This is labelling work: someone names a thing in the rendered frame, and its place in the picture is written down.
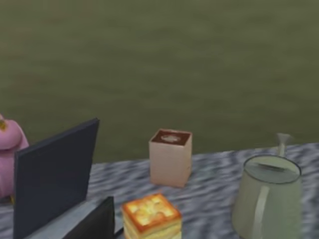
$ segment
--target cube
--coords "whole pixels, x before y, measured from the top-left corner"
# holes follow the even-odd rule
[[[192,133],[160,129],[149,141],[149,147],[151,182],[184,187],[191,174]]]
[[[182,216],[162,194],[122,206],[125,239],[181,239]]]

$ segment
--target green background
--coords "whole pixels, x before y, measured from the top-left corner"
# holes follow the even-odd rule
[[[0,2],[0,112],[36,142],[101,119],[95,161],[319,141],[317,0]]]

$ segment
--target mug handle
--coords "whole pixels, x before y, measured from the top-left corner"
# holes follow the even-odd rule
[[[262,186],[260,189],[257,205],[255,209],[255,218],[254,218],[251,239],[263,239],[261,229],[262,229],[264,211],[265,211],[269,191],[270,191],[270,188],[267,186]]]

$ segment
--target mug rim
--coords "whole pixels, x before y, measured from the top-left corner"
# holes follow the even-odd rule
[[[285,182],[285,183],[272,183],[272,182],[267,182],[267,181],[264,181],[264,180],[260,180],[259,178],[256,178],[256,177],[254,177],[253,175],[251,175],[251,174],[246,170],[246,168],[245,168],[245,166],[246,166],[246,164],[247,164],[248,161],[250,161],[250,160],[253,159],[253,158],[258,158],[258,157],[275,157],[275,158],[284,159],[284,160],[286,160],[286,161],[292,163],[293,165],[295,165],[295,166],[298,168],[298,170],[299,170],[299,175],[298,175],[298,177],[297,177],[295,180],[290,181],[290,182]],[[280,184],[290,184],[290,183],[296,182],[296,181],[297,181],[298,179],[300,179],[301,176],[302,176],[302,170],[301,170],[301,168],[300,168],[300,166],[299,166],[298,164],[296,164],[295,162],[293,162],[293,161],[290,160],[290,159],[287,159],[286,157],[277,156],[277,155],[271,155],[271,154],[259,154],[259,155],[251,156],[251,157],[249,157],[248,159],[245,160],[245,162],[244,162],[244,164],[243,164],[243,167],[244,167],[244,171],[245,171],[250,177],[252,177],[252,178],[254,178],[254,179],[256,179],[256,180],[258,180],[258,181],[260,181],[260,182],[265,182],[265,183],[270,183],[270,184],[278,184],[278,185],[280,185]]]

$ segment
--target pink plush toy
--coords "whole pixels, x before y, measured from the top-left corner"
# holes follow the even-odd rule
[[[0,115],[0,198],[13,195],[14,152],[28,146],[17,122]]]

